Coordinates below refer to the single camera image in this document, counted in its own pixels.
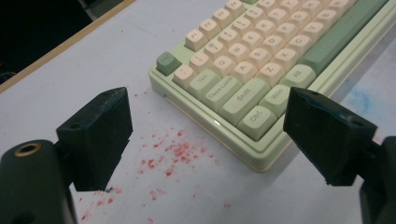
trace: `green keycap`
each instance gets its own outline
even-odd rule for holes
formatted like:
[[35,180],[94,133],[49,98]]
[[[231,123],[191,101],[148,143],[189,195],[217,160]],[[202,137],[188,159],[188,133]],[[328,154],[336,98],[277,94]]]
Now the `green keycap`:
[[202,99],[202,103],[217,113],[219,108],[241,89],[241,87],[242,82],[238,81],[238,79],[230,76],[224,77],[207,92]]
[[265,106],[271,110],[277,118],[279,118],[286,111],[289,93],[289,87],[276,85],[259,102],[259,105]]
[[235,126],[269,90],[264,80],[254,77],[224,104],[219,115]]
[[251,4],[251,5],[257,3],[257,1],[259,1],[259,0],[241,0],[241,2],[248,3],[248,4]]
[[169,52],[165,52],[157,58],[157,70],[165,76],[172,74],[180,65],[181,62]]
[[312,68],[303,64],[296,64],[282,79],[280,79],[279,84],[288,87],[307,88],[316,77],[317,75],[315,75]]
[[187,88],[193,97],[201,100],[207,91],[220,81],[220,76],[210,69],[204,70],[197,77],[195,77]]
[[261,105],[256,105],[236,127],[257,142],[275,122],[276,117],[270,110]]
[[317,76],[388,0],[359,0],[298,62]]

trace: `keyboard frame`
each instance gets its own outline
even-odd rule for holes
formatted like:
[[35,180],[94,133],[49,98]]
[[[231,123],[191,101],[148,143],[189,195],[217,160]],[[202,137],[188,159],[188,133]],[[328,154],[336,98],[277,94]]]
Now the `keyboard frame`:
[[[246,9],[255,5],[244,3]],[[308,89],[331,97],[395,23],[396,0],[389,0]],[[169,52],[184,64],[188,64],[192,55],[196,53],[184,47],[184,40]],[[288,135],[283,132],[284,115],[261,140],[255,142],[175,84],[172,81],[173,74],[164,76],[156,70],[156,64],[150,67],[148,73],[152,89],[257,172],[268,170],[291,143]]]

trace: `mechanical keyboard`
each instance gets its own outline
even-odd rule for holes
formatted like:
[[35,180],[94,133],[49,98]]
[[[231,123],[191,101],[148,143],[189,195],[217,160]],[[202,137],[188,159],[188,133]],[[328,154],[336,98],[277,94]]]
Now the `mechanical keyboard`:
[[290,143],[290,87],[331,96],[395,20],[396,0],[230,0],[157,58],[151,86],[263,172]]

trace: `ctrl key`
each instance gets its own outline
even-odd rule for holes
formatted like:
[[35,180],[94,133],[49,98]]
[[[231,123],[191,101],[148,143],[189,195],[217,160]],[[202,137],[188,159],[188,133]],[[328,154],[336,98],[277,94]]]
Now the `ctrl key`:
[[256,105],[236,126],[253,141],[259,141],[276,122],[276,116],[262,105]]
[[165,52],[157,58],[157,70],[166,77],[181,66],[181,62],[171,53]]

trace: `shift key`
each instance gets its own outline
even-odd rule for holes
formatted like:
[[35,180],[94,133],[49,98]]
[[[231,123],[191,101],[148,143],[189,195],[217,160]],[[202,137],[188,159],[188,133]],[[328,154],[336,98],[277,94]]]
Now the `shift key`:
[[359,0],[298,63],[310,66],[318,76],[387,2]]
[[236,126],[269,90],[271,88],[264,80],[254,77],[224,104],[219,115]]

